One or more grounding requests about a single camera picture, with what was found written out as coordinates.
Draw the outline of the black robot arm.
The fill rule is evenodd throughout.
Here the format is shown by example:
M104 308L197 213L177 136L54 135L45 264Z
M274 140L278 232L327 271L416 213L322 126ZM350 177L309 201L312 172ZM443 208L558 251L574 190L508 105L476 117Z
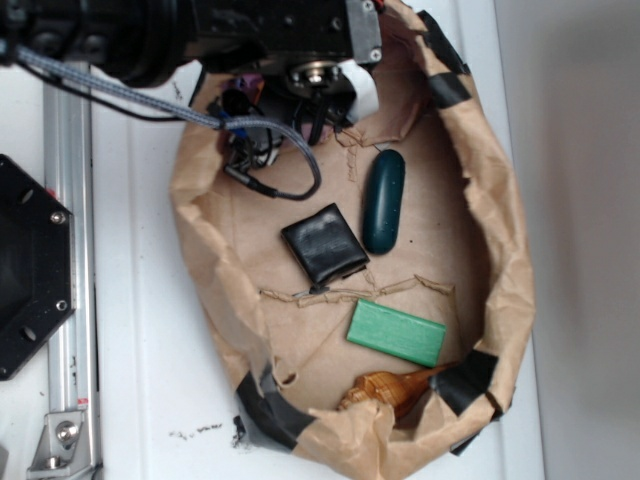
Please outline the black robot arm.
M376 1L5 1L1 60L57 76L86 62L130 88L197 61L258 74L343 128L379 107L379 12Z

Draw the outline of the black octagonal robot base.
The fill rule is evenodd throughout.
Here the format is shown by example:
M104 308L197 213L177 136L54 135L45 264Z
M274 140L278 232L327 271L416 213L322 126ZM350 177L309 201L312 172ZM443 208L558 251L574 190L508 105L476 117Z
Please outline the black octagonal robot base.
M1 379L26 365L74 311L72 220L10 157L1 157Z

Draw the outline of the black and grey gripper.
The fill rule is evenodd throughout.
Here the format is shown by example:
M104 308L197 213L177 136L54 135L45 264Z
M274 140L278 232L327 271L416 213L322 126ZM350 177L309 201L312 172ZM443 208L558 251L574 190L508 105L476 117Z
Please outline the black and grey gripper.
M199 59L212 73L272 79L296 99L329 101L329 121L375 114L379 1L202 1Z

